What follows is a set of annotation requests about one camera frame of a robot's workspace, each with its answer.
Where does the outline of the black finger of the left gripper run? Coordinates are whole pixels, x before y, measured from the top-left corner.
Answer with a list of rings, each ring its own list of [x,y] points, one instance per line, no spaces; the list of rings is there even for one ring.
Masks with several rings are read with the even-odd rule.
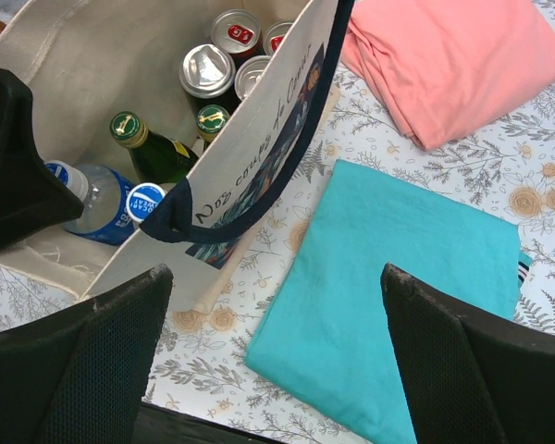
[[[29,87],[0,68],[0,252],[83,210],[37,153],[32,102]]]

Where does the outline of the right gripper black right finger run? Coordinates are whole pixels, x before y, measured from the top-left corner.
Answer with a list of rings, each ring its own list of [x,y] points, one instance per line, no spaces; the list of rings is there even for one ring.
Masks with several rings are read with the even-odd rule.
[[[462,302],[393,264],[388,331],[420,443],[555,443],[555,336]]]

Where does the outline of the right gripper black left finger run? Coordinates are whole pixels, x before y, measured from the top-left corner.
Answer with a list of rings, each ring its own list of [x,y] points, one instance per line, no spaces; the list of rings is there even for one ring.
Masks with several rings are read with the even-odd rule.
[[[129,443],[173,275],[120,286],[0,332],[0,443]]]

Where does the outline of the Pocari Sweat bottle blue label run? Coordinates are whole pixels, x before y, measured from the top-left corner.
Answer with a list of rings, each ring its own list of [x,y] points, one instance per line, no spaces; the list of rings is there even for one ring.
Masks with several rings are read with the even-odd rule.
[[[62,161],[45,163],[83,204],[79,218],[65,222],[65,231],[91,241],[118,246],[133,232],[126,200],[134,184],[115,170],[96,164],[71,166]]]

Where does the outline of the Pocari Sweat bottle cloudy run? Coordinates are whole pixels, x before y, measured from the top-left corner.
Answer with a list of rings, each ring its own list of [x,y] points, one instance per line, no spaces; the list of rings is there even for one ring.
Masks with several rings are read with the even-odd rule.
[[[130,190],[126,198],[126,210],[135,225],[141,224],[163,201],[175,183],[144,182]]]

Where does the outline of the beige canvas tote bag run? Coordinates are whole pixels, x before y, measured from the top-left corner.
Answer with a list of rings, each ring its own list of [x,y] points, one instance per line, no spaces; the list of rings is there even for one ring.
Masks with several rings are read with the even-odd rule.
[[[209,313],[288,184],[318,126],[352,10],[350,1],[247,1],[268,26],[293,24],[251,93],[166,198],[162,215],[113,247],[46,228],[0,252],[0,266],[79,300],[160,264],[170,308]],[[132,111],[181,142],[196,135],[185,55],[212,35],[233,1],[30,1],[0,35],[0,68],[33,96],[39,156],[97,163],[128,176],[108,125]]]

